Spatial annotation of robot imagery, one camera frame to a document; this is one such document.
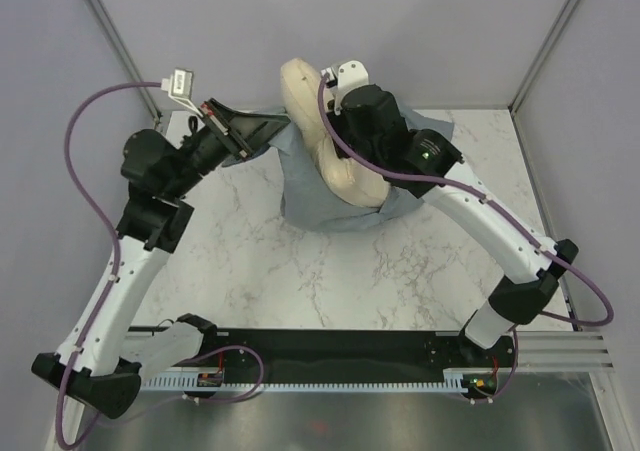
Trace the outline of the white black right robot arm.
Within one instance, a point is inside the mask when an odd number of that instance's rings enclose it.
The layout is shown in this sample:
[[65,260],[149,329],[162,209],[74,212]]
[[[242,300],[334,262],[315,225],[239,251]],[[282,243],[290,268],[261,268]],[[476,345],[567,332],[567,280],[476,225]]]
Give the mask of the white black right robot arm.
[[516,325],[531,323],[555,294],[564,270],[558,256],[572,262],[578,252],[570,240],[559,242],[534,233],[495,209],[496,199],[481,183],[463,154],[440,132],[411,128],[394,96],[377,85],[346,94],[329,121],[348,148],[390,172],[389,182],[440,210],[499,264],[504,276],[487,301],[464,325],[457,353],[469,365],[491,357],[498,339]]

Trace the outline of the cream white pillow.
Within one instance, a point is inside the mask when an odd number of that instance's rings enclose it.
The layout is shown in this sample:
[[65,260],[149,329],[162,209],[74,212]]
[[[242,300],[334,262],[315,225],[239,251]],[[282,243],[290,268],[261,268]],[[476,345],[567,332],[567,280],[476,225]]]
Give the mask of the cream white pillow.
[[320,79],[320,73],[300,58],[284,63],[280,69],[284,108],[299,128],[304,148],[328,189],[350,205],[379,208],[390,185],[355,160],[338,156],[317,103]]

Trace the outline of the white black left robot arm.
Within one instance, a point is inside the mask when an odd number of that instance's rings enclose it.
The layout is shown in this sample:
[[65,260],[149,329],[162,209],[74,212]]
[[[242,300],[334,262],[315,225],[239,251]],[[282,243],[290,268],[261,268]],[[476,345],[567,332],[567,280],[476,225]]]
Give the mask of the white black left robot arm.
[[204,102],[180,146],[160,132],[132,134],[123,149],[121,174],[129,199],[111,231],[112,256],[85,311],[54,352],[40,353],[32,372],[64,398],[106,418],[121,417],[142,384],[188,360],[213,362],[219,351],[215,325],[194,314],[177,318],[129,355],[123,344],[150,285],[175,252],[194,209],[185,197],[218,166],[259,155],[290,123],[283,114],[234,111]]

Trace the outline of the blue denim pillowcase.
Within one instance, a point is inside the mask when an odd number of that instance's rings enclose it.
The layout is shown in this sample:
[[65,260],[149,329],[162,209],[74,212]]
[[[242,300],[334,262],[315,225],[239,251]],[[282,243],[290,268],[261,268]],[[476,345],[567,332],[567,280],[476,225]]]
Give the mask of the blue denim pillowcase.
[[393,187],[379,208],[358,207],[336,196],[316,169],[294,123],[286,126],[258,151],[275,148],[283,172],[280,211],[284,220],[313,232],[355,232],[408,215],[424,205],[408,191]]

